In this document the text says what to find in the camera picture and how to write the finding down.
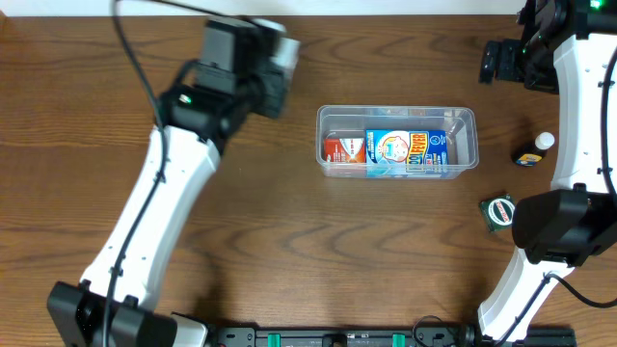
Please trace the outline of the blue cool fever box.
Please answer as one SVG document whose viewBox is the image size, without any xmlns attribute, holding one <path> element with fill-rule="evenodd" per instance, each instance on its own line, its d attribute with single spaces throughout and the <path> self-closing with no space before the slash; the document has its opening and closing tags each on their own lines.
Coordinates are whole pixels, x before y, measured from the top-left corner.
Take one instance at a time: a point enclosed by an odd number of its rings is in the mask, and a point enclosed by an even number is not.
<svg viewBox="0 0 617 347">
<path fill-rule="evenodd" d="M 365 139 L 367 177 L 433 178 L 447 173 L 443 130 L 368 129 Z"/>
</svg>

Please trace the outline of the green round-label tin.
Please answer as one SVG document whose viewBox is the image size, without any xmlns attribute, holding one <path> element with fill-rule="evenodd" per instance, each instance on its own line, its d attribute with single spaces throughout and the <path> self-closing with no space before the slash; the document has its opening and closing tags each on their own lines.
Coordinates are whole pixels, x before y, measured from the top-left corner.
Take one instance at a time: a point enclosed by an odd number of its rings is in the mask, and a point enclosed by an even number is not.
<svg viewBox="0 0 617 347">
<path fill-rule="evenodd" d="M 481 215 L 490 233 L 512 226 L 515 208 L 516 204 L 509 194 L 483 200 L 479 203 Z"/>
</svg>

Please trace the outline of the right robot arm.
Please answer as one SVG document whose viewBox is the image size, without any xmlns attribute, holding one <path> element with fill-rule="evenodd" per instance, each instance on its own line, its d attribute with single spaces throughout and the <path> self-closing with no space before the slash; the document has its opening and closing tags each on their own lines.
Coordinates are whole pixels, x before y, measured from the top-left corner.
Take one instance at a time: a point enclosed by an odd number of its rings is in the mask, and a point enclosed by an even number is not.
<svg viewBox="0 0 617 347">
<path fill-rule="evenodd" d="M 474 346 L 572 346 L 568 330 L 531 327 L 556 286 L 616 241 L 616 4 L 529 0 L 517 40 L 489 41 L 479 80 L 559 97 L 550 189 L 514 210 L 513 256 L 479 307 Z"/>
</svg>

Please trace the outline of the dark bottle white cap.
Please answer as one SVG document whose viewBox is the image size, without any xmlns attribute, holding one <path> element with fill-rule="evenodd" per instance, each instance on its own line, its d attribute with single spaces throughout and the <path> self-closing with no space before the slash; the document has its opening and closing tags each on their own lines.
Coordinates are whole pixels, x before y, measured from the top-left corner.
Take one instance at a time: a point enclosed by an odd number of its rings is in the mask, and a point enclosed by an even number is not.
<svg viewBox="0 0 617 347">
<path fill-rule="evenodd" d="M 512 161 L 522 167 L 534 167 L 544 159 L 548 150 L 554 145 L 555 138 L 549 132 L 539 134 L 532 142 L 518 149 Z"/>
</svg>

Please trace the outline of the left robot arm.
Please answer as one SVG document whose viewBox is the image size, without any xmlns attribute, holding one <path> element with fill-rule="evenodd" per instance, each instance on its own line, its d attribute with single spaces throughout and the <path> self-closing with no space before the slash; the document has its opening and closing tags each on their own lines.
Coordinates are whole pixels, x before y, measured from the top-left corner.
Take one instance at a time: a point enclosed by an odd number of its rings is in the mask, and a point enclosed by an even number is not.
<svg viewBox="0 0 617 347">
<path fill-rule="evenodd" d="M 80 281 L 58 282 L 48 312 L 67 346 L 205 346 L 209 329 L 156 307 L 177 239 L 225 146 L 249 114 L 282 113 L 300 44 L 280 23 L 213 16 L 201 56 L 154 101 L 138 180 Z"/>
</svg>

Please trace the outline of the clear plastic container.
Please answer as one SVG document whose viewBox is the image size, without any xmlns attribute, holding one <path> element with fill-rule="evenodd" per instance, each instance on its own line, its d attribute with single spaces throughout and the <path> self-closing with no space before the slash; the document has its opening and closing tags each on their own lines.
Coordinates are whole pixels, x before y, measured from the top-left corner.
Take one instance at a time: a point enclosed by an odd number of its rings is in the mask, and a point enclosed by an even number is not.
<svg viewBox="0 0 617 347">
<path fill-rule="evenodd" d="M 406 179 L 452 179 L 479 163 L 474 113 L 464 107 L 328 105 L 317 112 L 315 158 L 326 176 L 366 176 L 366 162 L 343 164 L 323 159 L 326 139 L 364 138 L 368 129 L 443 130 L 448 143 L 447 173 L 442 177 Z"/>
</svg>

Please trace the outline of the red medicine box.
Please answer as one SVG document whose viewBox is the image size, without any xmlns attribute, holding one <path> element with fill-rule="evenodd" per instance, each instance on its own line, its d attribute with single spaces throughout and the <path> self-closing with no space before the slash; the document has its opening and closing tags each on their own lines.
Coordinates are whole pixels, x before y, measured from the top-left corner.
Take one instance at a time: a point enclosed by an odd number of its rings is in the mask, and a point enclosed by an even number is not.
<svg viewBox="0 0 617 347">
<path fill-rule="evenodd" d="M 326 162 L 343 164 L 365 162 L 364 138 L 326 139 L 323 145 L 323 159 Z"/>
</svg>

